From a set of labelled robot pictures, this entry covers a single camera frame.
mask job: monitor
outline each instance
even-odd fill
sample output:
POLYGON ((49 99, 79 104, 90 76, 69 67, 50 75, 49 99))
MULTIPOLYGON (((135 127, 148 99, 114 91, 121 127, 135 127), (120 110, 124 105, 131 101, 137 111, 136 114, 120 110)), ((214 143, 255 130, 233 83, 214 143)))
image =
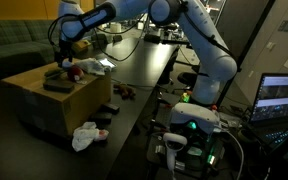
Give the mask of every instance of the monitor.
POLYGON ((286 117, 288 117, 288 74, 263 73, 250 123, 287 119, 286 117))

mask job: sofa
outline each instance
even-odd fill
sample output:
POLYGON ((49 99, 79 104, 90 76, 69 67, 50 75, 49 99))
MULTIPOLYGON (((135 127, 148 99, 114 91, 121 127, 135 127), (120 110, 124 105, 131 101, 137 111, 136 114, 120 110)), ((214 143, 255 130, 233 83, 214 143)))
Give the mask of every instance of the sofa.
MULTIPOLYGON (((0 71, 11 70, 14 68, 12 65, 24 67, 35 61, 39 66, 54 62, 53 47, 47 38, 48 28, 52 22, 52 20, 0 20, 0 65, 4 64, 4 67, 0 67, 0 71)), ((58 43, 56 30, 52 39, 58 43)))

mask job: desk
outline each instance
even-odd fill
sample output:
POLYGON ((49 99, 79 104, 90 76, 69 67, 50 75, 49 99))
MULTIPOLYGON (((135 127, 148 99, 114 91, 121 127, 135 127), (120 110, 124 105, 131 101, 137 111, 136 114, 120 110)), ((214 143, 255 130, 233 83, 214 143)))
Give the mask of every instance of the desk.
MULTIPOLYGON (((107 45, 105 51, 122 58, 133 50, 135 42, 124 39, 107 45)), ((132 56, 116 63, 111 76, 125 83, 155 86, 174 49, 141 40, 132 56)), ((0 94, 0 179, 106 179, 152 91, 136 89, 134 101, 122 100, 112 92, 111 102, 120 107, 120 112, 111 124, 102 126, 109 131, 107 142, 92 143, 79 153, 73 151, 71 142, 32 136, 0 94)))

